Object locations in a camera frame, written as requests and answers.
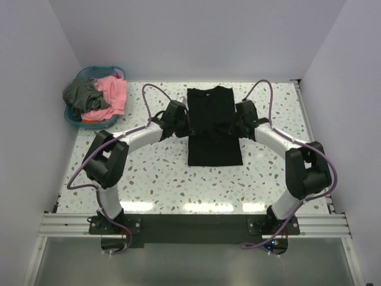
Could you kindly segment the black t shirt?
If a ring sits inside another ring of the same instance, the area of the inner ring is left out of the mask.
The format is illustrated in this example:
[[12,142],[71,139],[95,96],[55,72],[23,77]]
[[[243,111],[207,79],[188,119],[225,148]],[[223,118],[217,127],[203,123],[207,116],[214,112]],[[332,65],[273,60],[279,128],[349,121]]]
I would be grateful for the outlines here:
[[243,165],[239,138],[229,134],[235,117],[232,88],[187,89],[190,127],[188,165],[224,167]]

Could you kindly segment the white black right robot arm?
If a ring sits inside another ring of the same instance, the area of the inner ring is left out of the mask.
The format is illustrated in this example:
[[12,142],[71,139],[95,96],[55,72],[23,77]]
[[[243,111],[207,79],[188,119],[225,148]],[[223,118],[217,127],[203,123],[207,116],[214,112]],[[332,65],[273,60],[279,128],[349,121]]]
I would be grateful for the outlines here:
[[264,219],[256,224],[262,234],[279,234],[306,199],[331,185],[332,177],[323,157],[323,146],[317,141],[297,141],[272,127],[269,119],[258,117],[252,101],[241,101],[235,107],[229,133],[262,144],[285,161],[286,190],[267,208]]

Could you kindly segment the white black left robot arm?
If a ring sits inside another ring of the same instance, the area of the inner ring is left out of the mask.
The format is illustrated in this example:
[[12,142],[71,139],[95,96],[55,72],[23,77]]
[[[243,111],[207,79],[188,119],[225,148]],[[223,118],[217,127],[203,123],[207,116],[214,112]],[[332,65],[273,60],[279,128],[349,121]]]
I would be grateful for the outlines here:
[[189,134],[186,104],[171,100],[167,108],[148,120],[147,126],[111,134],[98,132],[83,161],[86,176],[96,185],[97,215],[88,218],[91,235],[137,234],[137,226],[129,226],[118,196],[118,182],[123,176],[127,156],[134,151],[173,135]]

